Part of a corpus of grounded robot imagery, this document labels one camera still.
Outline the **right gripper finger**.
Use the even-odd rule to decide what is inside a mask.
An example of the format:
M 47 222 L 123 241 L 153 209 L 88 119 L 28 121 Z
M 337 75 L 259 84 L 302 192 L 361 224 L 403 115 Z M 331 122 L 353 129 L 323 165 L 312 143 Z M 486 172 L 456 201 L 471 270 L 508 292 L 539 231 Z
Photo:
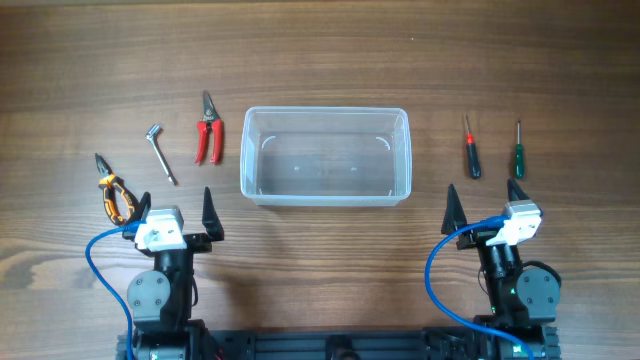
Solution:
M 507 196 L 510 202 L 530 199 L 514 178 L 509 178 L 507 180 Z
M 448 186 L 447 203 L 441 226 L 441 233 L 451 235 L 456 230 L 468 225 L 466 215 L 459 199 L 458 192 L 453 184 Z

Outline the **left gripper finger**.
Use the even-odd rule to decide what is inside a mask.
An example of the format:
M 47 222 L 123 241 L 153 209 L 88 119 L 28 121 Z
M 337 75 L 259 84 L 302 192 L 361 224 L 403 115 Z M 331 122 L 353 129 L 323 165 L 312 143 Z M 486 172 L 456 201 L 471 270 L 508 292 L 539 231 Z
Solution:
M 144 192 L 140 199 L 137 199 L 130 191 L 123 193 L 123 200 L 127 206 L 127 216 L 124 218 L 124 225 L 129 225 L 136 221 L 141 221 L 151 207 L 151 194 Z
M 224 238 L 224 229 L 215 210 L 212 194 L 208 187 L 204 188 L 202 224 L 209 238 Z

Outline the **red black screwdriver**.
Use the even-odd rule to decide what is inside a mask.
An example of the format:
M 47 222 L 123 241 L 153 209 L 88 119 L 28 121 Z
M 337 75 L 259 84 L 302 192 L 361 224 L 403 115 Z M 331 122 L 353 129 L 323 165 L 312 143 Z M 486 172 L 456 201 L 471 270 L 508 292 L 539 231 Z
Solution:
M 479 179 L 482 176 L 482 170 L 479 162 L 475 138 L 471 131 L 468 116 L 465 116 L 465 123 L 466 123 L 466 151 L 467 151 L 469 175 L 472 179 Z

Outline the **silver L-shaped socket wrench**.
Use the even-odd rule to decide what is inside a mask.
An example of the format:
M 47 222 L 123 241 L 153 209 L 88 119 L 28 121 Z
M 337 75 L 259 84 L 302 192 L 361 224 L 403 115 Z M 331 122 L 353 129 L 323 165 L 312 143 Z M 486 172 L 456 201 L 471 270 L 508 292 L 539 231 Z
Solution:
M 148 132 L 145 135 L 145 138 L 150 142 L 154 152 L 156 153 L 156 156 L 158 157 L 160 164 L 169 180 L 169 182 L 176 186 L 178 184 L 176 178 L 174 177 L 167 161 L 166 158 L 164 157 L 164 154 L 162 153 L 160 147 L 159 147 L 159 143 L 158 143 L 158 135 L 160 134 L 162 130 L 162 127 L 159 124 L 153 124 L 151 126 L 151 128 L 148 130 Z

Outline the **red handled snips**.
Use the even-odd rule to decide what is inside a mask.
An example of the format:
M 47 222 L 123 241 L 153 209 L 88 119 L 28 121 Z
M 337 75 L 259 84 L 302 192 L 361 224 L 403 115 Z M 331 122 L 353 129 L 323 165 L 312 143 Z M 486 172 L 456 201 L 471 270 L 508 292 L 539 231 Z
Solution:
M 204 161 L 208 149 L 210 134 L 213 134 L 213 152 L 210 162 L 213 164 L 219 164 L 222 160 L 224 148 L 224 123 L 215 108 L 210 93 L 207 90 L 203 91 L 202 101 L 203 117 L 197 123 L 198 148 L 195 163 L 201 164 Z

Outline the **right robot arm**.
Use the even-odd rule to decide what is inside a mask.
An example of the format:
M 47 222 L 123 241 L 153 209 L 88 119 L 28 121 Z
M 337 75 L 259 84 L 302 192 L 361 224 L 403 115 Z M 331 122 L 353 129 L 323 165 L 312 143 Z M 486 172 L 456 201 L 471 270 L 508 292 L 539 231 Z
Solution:
M 457 235 L 459 250 L 478 252 L 491 313 L 475 316 L 471 328 L 426 331 L 430 359 L 561 357 L 557 329 L 550 325 L 556 320 L 561 277 L 541 261 L 523 261 L 518 250 L 536 235 L 543 211 L 515 180 L 507 181 L 507 190 L 504 220 L 486 219 L 471 229 L 455 187 L 448 187 L 441 233 Z

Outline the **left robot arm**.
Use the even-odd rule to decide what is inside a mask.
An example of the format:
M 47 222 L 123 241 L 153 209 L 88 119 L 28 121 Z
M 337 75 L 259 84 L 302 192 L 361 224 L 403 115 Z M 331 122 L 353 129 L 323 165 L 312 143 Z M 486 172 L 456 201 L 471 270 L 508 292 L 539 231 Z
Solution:
M 191 318 L 198 303 L 194 276 L 196 254 L 212 251 L 224 239 L 211 191 L 204 189 L 201 233 L 185 234 L 177 206 L 151 207 L 145 193 L 127 220 L 123 238 L 154 261 L 153 268 L 138 274 L 127 289 L 125 307 L 132 327 L 118 337 L 117 359 L 222 359 L 222 347 L 202 320 Z

